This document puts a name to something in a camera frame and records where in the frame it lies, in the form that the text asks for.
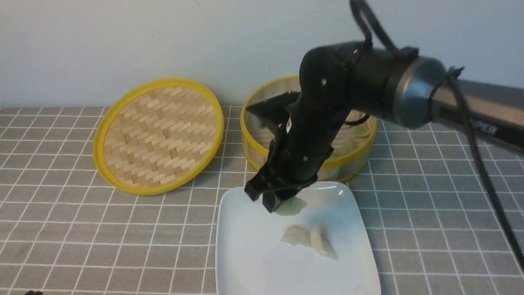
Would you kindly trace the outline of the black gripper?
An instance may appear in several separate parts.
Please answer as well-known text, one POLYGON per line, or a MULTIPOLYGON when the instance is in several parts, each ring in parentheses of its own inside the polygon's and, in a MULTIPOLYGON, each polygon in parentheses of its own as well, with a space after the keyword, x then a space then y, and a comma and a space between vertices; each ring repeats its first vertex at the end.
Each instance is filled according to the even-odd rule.
POLYGON ((267 161, 244 186, 244 192, 274 213, 280 197, 294 197, 317 181, 332 143, 348 116, 345 95, 301 92, 289 119, 274 129, 267 161))

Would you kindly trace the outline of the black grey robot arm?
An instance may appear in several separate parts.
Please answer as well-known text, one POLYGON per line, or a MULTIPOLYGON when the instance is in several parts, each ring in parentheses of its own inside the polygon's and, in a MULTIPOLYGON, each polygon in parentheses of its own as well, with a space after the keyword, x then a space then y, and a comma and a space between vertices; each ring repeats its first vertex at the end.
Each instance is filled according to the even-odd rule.
POLYGON ((406 50, 407 60, 362 42, 309 50, 299 70, 298 91, 249 104, 275 135, 268 158, 244 191, 275 211, 318 179, 322 164, 351 111, 417 129, 440 123, 463 131, 453 89, 468 107, 470 128, 482 140, 523 153, 523 90, 457 78, 437 59, 406 50))

